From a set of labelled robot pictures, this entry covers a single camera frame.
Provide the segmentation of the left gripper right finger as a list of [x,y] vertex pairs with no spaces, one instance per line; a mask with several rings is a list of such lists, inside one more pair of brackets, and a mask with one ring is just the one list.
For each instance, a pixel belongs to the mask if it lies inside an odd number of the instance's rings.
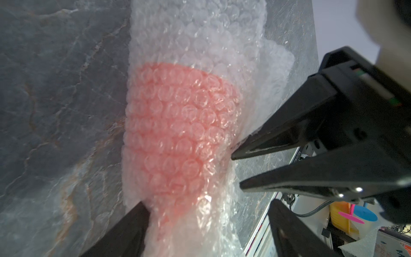
[[270,228],[279,257],[337,257],[280,200],[271,201],[268,209]]

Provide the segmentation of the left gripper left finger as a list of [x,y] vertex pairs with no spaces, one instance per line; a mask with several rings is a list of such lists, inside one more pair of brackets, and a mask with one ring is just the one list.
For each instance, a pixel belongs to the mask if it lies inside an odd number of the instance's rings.
[[144,238],[149,226],[150,212],[139,202],[83,257],[141,257]]

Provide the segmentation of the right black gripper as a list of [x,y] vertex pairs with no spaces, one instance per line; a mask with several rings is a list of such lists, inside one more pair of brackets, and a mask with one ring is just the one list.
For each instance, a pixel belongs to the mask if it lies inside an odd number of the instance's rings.
[[319,75],[309,77],[231,159],[300,147],[317,134],[327,153],[246,179],[240,188],[376,199],[385,219],[411,221],[409,92],[352,48],[339,48],[324,56]]

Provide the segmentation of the red plastic wine glass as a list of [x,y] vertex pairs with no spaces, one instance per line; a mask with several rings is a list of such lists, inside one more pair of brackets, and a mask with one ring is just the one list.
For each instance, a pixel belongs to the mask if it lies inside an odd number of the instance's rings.
[[143,202],[160,224],[173,222],[221,183],[243,96],[224,78],[178,64],[146,63],[130,79],[124,201]]

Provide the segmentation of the clear bubble wrap sheet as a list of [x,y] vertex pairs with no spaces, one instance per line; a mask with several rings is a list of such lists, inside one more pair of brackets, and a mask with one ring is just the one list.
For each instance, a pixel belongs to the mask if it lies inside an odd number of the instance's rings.
[[231,154],[276,110],[294,56],[266,1],[132,1],[122,182],[145,257],[242,257]]

